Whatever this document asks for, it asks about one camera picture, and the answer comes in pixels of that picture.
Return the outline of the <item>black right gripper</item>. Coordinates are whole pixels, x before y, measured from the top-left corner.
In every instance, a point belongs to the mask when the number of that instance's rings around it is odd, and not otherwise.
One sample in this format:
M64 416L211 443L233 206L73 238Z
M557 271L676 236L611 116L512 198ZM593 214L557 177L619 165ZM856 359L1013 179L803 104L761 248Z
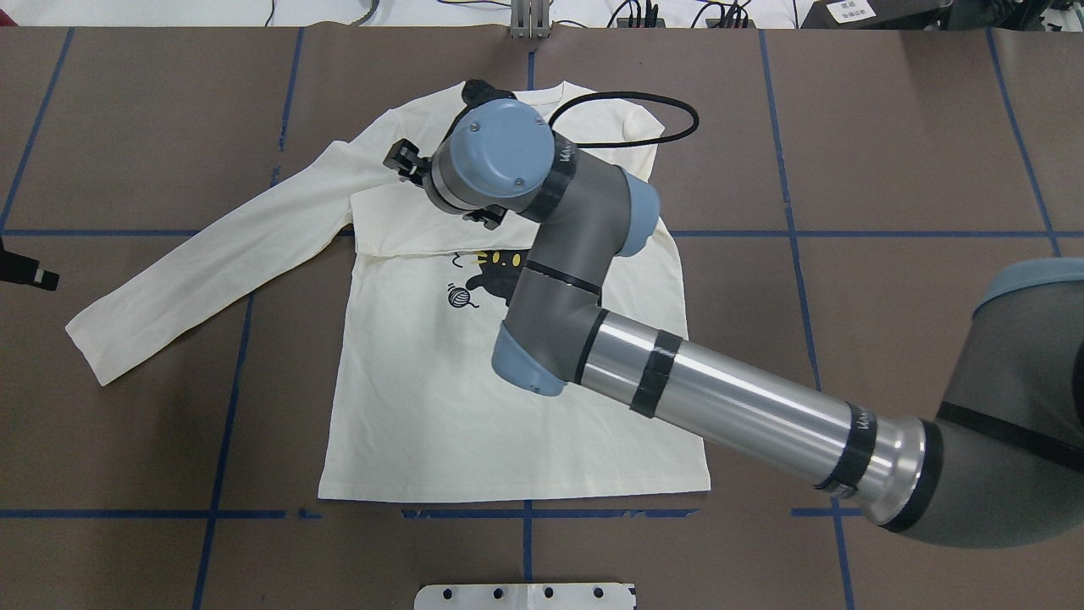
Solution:
M412 184L423 189L429 202L448 215L460 216L461 219L483 225L485 229L500 228L506 215L506 208L495 198L480 196L463 177L463 171L456 168L454 143L465 137L456 137L460 124L466 116L485 104L498 100L515 100L516 94L495 88L485 80L465 81L461 91L463 108L454 116L444 139L430 156L420 154L417 144L402 138L391 144L383 159L383 165L392 171L403 184Z

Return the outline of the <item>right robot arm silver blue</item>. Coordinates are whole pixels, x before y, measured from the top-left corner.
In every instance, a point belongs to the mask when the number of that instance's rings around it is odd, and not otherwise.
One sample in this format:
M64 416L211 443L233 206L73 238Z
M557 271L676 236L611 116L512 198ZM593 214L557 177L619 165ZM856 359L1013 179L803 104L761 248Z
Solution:
M874 525L940 546L1037 543L1081 525L1081 259L1005 267L972 309L934 417L886 416L799 385L689 337L609 309L612 259L647 246L661 197L597 158L619 141L558 130L596 101L688 102L646 91L581 94L550 115L517 93L465 81L430 154L401 139L384 166L448 215L537 225L492 369L540 397L579 386L855 503Z

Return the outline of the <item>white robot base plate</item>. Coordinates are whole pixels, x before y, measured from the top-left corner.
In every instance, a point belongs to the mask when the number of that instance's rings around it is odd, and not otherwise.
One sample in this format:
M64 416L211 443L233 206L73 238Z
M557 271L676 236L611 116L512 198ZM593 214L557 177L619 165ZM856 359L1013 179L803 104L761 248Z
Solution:
M414 609L636 609L635 585L616 582L441 584L415 595Z

